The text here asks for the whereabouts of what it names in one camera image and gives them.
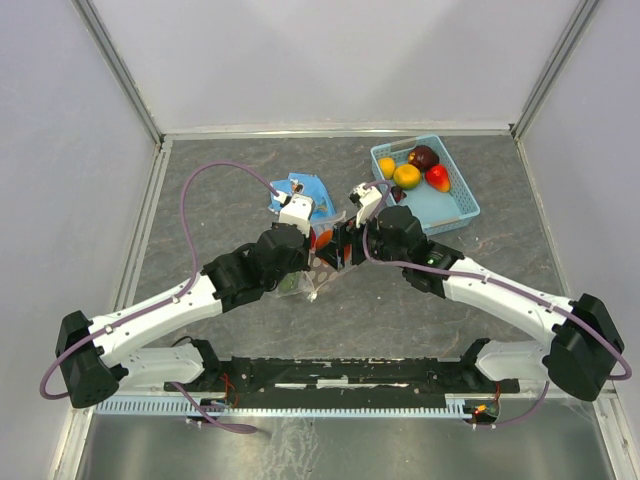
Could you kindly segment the orange tangerine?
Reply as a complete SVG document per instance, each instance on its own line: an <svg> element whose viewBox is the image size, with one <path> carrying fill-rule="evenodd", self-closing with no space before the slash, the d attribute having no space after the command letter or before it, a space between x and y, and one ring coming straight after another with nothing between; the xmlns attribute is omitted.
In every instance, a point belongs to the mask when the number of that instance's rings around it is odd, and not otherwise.
<svg viewBox="0 0 640 480"><path fill-rule="evenodd" d="M325 248L326 246L328 246L329 243L332 240L332 237L333 237L333 231L332 230L326 230L326 231L322 232L316 238L315 249L316 250L321 250L321 249Z"/></svg>

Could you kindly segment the green orange mango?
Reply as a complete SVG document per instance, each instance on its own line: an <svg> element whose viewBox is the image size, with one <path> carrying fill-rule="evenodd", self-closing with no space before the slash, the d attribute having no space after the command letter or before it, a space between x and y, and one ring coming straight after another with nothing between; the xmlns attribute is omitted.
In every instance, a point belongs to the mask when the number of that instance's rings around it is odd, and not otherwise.
<svg viewBox="0 0 640 480"><path fill-rule="evenodd" d="M277 293L282 296L298 293L300 289L300 276L300 272L287 274L279 283Z"/></svg>

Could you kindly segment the clear dotted zip bag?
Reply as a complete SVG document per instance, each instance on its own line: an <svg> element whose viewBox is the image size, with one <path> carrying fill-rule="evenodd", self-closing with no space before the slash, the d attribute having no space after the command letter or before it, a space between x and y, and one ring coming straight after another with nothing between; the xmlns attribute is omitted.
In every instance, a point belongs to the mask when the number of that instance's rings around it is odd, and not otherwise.
<svg viewBox="0 0 640 480"><path fill-rule="evenodd" d="M345 219L346 212L342 211L328 218L324 218L319 221L312 221L311 225L315 227L316 235L318 237L322 232L331 230L336 223ZM323 289L330 281L337 279L339 276L338 271L334 270L322 260L317 258L315 255L315 251L312 250L309 254L309 270L299 272L301 273L301 276L299 285L300 289L298 293L282 296L277 293L276 289L271 293L271 295L276 298L282 298L303 294L310 302L313 302L320 293L320 290Z"/></svg>

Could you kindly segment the bright red apple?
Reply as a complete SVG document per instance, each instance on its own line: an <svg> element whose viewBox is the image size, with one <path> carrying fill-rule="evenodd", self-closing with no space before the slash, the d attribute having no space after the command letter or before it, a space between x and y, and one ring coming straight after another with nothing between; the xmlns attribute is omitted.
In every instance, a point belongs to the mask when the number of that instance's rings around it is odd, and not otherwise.
<svg viewBox="0 0 640 480"><path fill-rule="evenodd" d="M317 243L317 235L316 235L316 229L313 225L311 225L310 227L310 249L312 251L315 251L316 249L316 243Z"/></svg>

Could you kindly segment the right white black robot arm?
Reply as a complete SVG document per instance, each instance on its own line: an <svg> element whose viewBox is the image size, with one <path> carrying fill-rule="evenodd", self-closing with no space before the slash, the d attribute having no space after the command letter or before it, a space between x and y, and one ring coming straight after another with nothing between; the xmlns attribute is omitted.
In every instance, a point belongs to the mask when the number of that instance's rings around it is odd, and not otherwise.
<svg viewBox="0 0 640 480"><path fill-rule="evenodd" d="M478 308L529 335L515 343L479 341L458 368L469 390L506 379L540 380L594 401L623 362L624 343L601 299L552 295L498 275L429 239L406 206L336 223L316 238L315 253L336 270L364 261L398 267L413 288Z"/></svg>

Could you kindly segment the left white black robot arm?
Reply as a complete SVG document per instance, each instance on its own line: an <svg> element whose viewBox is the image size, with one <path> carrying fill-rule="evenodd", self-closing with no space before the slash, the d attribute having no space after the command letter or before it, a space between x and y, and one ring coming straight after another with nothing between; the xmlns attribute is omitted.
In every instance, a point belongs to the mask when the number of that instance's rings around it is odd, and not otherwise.
<svg viewBox="0 0 640 480"><path fill-rule="evenodd" d="M275 223L254 243L218 256L194 278L124 310L61 322L55 354L66 397L75 408L94 406L117 392L140 367L126 358L193 322L261 299L290 273L307 269L313 233Z"/></svg>

